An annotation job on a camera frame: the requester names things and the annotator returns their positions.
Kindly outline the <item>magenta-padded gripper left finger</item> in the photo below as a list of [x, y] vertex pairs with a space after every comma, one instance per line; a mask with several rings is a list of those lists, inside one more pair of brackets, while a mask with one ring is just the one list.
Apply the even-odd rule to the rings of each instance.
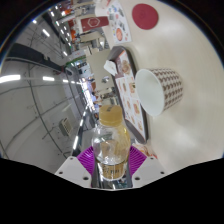
[[94, 170], [93, 148], [89, 147], [78, 156], [69, 156], [55, 172], [55, 175], [81, 187], [91, 188]]

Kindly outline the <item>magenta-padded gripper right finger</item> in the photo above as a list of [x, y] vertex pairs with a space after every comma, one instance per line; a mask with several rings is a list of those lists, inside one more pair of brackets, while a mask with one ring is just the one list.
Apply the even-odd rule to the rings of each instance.
[[128, 188], [140, 188], [165, 176], [165, 169], [158, 158], [145, 155], [136, 147], [130, 148], [126, 183]]

